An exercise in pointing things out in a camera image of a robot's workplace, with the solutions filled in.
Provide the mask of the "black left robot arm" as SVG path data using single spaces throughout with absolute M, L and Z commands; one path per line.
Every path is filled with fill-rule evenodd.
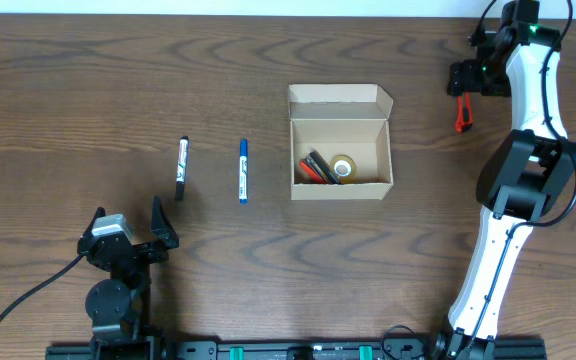
M 174 359 L 176 350 L 150 322 L 150 266 L 168 260 L 179 237 L 159 197 L 153 199 L 150 231 L 154 239 L 134 244 L 122 214 L 96 210 L 80 237 L 77 252 L 109 273 L 89 291 L 85 310 L 92 320 L 94 359 Z

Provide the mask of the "orange utility knife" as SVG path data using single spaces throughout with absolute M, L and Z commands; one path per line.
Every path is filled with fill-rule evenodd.
M 464 93 L 457 97 L 457 107 L 455 129 L 458 133 L 464 133 L 473 125 L 472 106 L 469 93 Z

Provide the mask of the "yellow clear tape roll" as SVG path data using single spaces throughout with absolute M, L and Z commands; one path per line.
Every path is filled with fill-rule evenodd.
M 331 160 L 331 167 L 341 182 L 349 182 L 354 179 L 357 166 L 354 160 L 347 155 L 337 155 Z

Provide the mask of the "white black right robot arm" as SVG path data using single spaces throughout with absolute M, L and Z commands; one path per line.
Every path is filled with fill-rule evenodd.
M 567 32 L 539 23 L 540 4 L 514 0 L 495 31 L 477 24 L 473 59 L 450 67 L 447 92 L 458 102 L 455 128 L 473 121 L 470 97 L 512 102 L 511 130 L 476 185 L 480 227 L 462 288 L 444 327 L 427 345 L 430 359 L 543 359 L 538 338 L 501 339 L 500 308 L 519 253 L 536 228 L 556 225 L 576 205 L 576 142 L 560 117 L 557 68 Z

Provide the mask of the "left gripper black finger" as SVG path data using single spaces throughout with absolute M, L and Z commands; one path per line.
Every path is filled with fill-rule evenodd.
M 87 226 L 86 230 L 83 233 L 84 238 L 91 238 L 92 237 L 92 229 L 94 227 L 95 221 L 98 218 L 104 217 L 106 215 L 106 211 L 103 207 L 98 207 L 95 211 L 92 220 L 90 221 L 89 225 Z
M 161 199 L 154 196 L 152 204 L 151 233 L 166 249 L 179 247 L 179 237 L 164 213 Z

